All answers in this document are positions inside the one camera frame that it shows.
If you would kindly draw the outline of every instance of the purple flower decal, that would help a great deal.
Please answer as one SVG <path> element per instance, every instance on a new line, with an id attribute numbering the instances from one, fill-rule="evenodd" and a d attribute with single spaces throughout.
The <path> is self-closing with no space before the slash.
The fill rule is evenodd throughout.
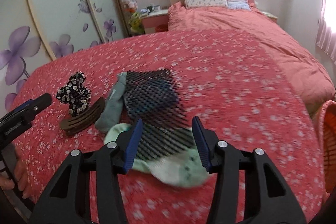
<path id="1" fill-rule="evenodd" d="M 30 27 L 28 26 L 15 29 L 8 39 L 9 50 L 0 52 L 0 70 L 8 64 L 5 78 L 6 85 L 14 84 L 23 73 L 29 77 L 23 57 L 34 56 L 41 47 L 39 37 L 31 37 L 27 40 L 29 32 Z"/>
<path id="2" fill-rule="evenodd" d="M 89 14 L 90 13 L 90 7 L 88 5 L 88 3 L 85 1 L 85 0 L 81 0 L 81 3 L 78 4 L 78 7 L 79 7 L 79 13 L 80 12 L 83 12 L 83 13 L 86 13 L 86 14 Z M 92 9 L 93 10 L 96 10 L 96 4 L 92 4 Z M 96 10 L 97 13 L 100 13 L 101 12 L 101 8 L 98 8 Z"/>
<path id="3" fill-rule="evenodd" d="M 89 27 L 89 24 L 85 23 L 84 26 L 83 26 L 83 32 L 85 32 Z"/>
<path id="4" fill-rule="evenodd" d="M 110 19 L 109 21 L 104 22 L 104 28 L 107 30 L 106 36 L 112 37 L 112 33 L 115 33 L 117 31 L 116 26 L 114 26 L 114 20 Z"/>
<path id="5" fill-rule="evenodd" d="M 49 43 L 56 58 L 60 58 L 74 52 L 74 46 L 69 44 L 69 41 L 70 35 L 62 34 L 59 38 L 58 44 L 55 41 Z"/>
<path id="6" fill-rule="evenodd" d="M 26 79 L 22 79 L 22 80 L 18 81 L 16 83 L 16 93 L 7 94 L 6 99 L 5 99 L 5 107 L 6 107 L 7 111 L 11 110 L 14 99 L 16 98 L 17 94 L 19 93 L 19 91 L 21 90 L 21 88 L 22 88 L 22 86 L 24 85 L 25 82 L 26 82 Z"/>
<path id="7" fill-rule="evenodd" d="M 91 42 L 90 48 L 92 48 L 94 46 L 98 46 L 100 44 L 104 44 L 101 39 L 99 39 L 99 43 L 96 40 L 94 40 L 94 41 Z"/>

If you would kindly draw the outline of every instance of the bed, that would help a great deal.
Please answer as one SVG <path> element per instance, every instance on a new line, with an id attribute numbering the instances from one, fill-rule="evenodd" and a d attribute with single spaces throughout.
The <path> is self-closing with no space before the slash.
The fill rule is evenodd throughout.
<path id="1" fill-rule="evenodd" d="M 190 124 L 198 115 L 206 128 L 236 148 L 265 149 L 307 219 L 319 211 L 325 194 L 321 137 L 300 97 L 258 39 L 234 29 L 170 31 L 122 39 L 57 59 L 31 74 L 13 107 L 45 92 L 53 96 L 52 105 L 15 141 L 27 165 L 34 201 L 71 150 L 89 152 L 103 145 L 104 135 L 94 126 L 73 137 L 60 129 L 68 107 L 55 94 L 68 77 L 77 71 L 85 74 L 92 104 L 100 96 L 107 97 L 118 73 L 162 68 L 171 70 Z M 130 224 L 203 224 L 216 176 L 190 189 L 167 186 L 132 170 L 119 181 Z M 237 220 L 243 217 L 244 188 L 241 176 Z M 90 202 L 92 220 L 97 221 L 94 173 Z"/>
<path id="2" fill-rule="evenodd" d="M 183 0 L 170 0 L 169 31 L 236 29 L 254 35 L 263 49 L 293 85 L 310 115 L 327 100 L 333 100 L 335 87 L 325 68 L 289 34 L 263 15 L 248 0 L 252 11 L 221 7 L 186 9 Z"/>

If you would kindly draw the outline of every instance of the brown hair clip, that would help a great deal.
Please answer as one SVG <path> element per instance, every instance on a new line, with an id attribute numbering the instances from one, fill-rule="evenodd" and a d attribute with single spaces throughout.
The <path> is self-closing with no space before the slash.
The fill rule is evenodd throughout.
<path id="1" fill-rule="evenodd" d="M 104 107 L 105 99 L 100 97 L 88 110 L 74 118 L 62 120 L 59 125 L 67 136 L 75 135 L 94 124 L 103 112 Z"/>

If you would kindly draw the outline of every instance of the finger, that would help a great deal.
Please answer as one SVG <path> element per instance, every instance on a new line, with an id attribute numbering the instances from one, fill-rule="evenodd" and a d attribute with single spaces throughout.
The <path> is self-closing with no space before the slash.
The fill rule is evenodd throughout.
<path id="1" fill-rule="evenodd" d="M 2 175 L 0 175 L 0 187 L 3 190 L 11 190 L 14 188 L 14 182 L 12 180 L 6 179 Z"/>
<path id="2" fill-rule="evenodd" d="M 25 172 L 26 172 L 26 166 L 22 160 L 19 160 L 14 169 L 14 176 L 16 180 L 19 181 Z"/>
<path id="3" fill-rule="evenodd" d="M 23 191 L 28 185 L 28 175 L 25 172 L 17 183 L 17 187 L 20 191 Z"/>
<path id="4" fill-rule="evenodd" d="M 26 199 L 32 196 L 32 187 L 28 184 L 25 190 L 23 191 L 22 198 Z"/>
<path id="5" fill-rule="evenodd" d="M 17 146 L 15 147 L 15 156 L 16 156 L 17 159 L 20 158 L 20 151 L 19 151 L 19 148 Z"/>

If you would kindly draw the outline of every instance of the curtain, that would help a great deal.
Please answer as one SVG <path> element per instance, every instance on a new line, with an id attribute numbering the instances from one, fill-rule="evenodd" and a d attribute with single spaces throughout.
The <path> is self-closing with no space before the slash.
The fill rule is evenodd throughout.
<path id="1" fill-rule="evenodd" d="M 316 45 L 336 64 L 336 0 L 322 0 Z"/>

